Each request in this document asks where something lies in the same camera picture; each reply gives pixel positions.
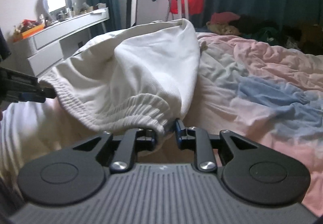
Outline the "orange tray with clutter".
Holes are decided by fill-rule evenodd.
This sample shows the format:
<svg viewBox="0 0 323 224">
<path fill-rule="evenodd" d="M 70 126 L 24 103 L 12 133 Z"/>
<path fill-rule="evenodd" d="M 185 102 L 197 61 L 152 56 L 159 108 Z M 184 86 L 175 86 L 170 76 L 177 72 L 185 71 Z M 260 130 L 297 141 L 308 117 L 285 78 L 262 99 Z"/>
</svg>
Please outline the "orange tray with clutter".
<svg viewBox="0 0 323 224">
<path fill-rule="evenodd" d="M 13 42 L 26 39 L 44 29 L 44 24 L 35 20 L 23 20 L 18 26 L 14 27 Z"/>
</svg>

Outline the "pink clothing pile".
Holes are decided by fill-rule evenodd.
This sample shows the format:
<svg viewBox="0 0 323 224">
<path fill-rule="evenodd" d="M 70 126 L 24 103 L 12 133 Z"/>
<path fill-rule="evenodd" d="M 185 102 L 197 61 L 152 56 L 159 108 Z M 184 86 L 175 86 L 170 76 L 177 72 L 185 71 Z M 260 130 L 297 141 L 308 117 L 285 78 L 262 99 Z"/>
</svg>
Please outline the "pink clothing pile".
<svg viewBox="0 0 323 224">
<path fill-rule="evenodd" d="M 213 13 L 210 19 L 212 24 L 225 24 L 239 20 L 240 16 L 233 12 Z"/>
</svg>

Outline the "white sweatshirt garment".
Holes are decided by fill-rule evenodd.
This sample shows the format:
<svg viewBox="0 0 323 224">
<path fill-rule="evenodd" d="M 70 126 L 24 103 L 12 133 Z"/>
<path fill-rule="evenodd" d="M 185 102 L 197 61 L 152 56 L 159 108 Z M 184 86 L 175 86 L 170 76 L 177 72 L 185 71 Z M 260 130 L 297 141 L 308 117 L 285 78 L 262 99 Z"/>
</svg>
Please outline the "white sweatshirt garment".
<svg viewBox="0 0 323 224">
<path fill-rule="evenodd" d="M 155 22 L 95 37 L 41 81 L 92 131 L 137 127 L 162 136 L 189 111 L 199 61 L 189 20 Z"/>
</svg>

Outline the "pastel pink blue quilt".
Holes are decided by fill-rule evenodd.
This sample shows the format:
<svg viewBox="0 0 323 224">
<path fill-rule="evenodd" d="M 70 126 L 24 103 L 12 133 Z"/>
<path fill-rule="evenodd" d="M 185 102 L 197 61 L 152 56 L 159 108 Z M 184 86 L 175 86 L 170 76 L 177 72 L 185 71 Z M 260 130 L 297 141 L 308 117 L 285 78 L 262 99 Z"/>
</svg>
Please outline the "pastel pink blue quilt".
<svg viewBox="0 0 323 224">
<path fill-rule="evenodd" d="M 230 129 L 304 163 L 304 204 L 322 214 L 322 57 L 233 36 L 196 33 L 197 81 L 186 125 Z M 14 187 L 28 161 L 95 134 L 58 98 L 8 106 L 1 124 L 1 179 Z"/>
</svg>

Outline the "cosmetic bottles on desk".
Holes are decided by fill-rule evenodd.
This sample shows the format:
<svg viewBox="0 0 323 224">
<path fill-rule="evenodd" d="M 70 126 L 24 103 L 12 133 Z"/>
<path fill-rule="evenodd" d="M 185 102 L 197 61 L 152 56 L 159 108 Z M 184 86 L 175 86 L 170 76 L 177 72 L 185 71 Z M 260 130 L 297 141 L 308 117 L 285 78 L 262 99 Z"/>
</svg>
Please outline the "cosmetic bottles on desk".
<svg viewBox="0 0 323 224">
<path fill-rule="evenodd" d="M 75 16 L 75 11 L 73 8 L 73 4 L 69 4 L 65 7 L 57 9 L 55 14 L 56 20 L 61 22 L 67 19 L 70 19 Z"/>
</svg>

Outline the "red bag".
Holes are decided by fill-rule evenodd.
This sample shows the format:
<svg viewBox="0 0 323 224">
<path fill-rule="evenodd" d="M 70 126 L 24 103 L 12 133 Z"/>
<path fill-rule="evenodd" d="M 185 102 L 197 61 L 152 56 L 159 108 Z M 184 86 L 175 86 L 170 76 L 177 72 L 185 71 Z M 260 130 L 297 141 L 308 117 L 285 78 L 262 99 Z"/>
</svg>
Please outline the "red bag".
<svg viewBox="0 0 323 224">
<path fill-rule="evenodd" d="M 187 0 L 189 15 L 201 14 L 204 10 L 205 0 Z M 178 14 L 177 0 L 171 0 L 170 13 Z"/>
</svg>

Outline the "dark clothes pile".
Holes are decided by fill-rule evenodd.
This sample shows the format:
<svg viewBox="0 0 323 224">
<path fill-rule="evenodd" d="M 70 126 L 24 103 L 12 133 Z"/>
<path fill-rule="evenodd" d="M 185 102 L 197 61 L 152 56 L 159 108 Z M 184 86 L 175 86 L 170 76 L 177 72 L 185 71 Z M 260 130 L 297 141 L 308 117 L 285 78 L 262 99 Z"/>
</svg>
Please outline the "dark clothes pile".
<svg viewBox="0 0 323 224">
<path fill-rule="evenodd" d="M 322 27 L 317 24 L 279 26 L 274 21 L 262 21 L 243 15 L 240 19 L 229 22 L 229 25 L 237 28 L 240 35 L 246 39 L 300 50 L 305 54 L 322 55 Z"/>
</svg>

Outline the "white dressing table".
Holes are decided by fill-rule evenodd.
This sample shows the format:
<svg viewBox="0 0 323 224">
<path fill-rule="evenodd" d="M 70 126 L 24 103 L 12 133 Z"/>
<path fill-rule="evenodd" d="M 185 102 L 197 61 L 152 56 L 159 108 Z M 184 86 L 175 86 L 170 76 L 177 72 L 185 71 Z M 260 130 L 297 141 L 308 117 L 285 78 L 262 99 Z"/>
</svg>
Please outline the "white dressing table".
<svg viewBox="0 0 323 224">
<path fill-rule="evenodd" d="M 56 23 L 38 33 L 32 34 L 13 44 L 17 70 L 39 77 L 51 67 L 65 59 L 61 41 L 78 32 L 87 30 L 82 42 L 91 39 L 90 27 L 100 24 L 106 31 L 104 22 L 109 20 L 108 8 L 97 9 L 90 13 L 75 16 Z"/>
</svg>

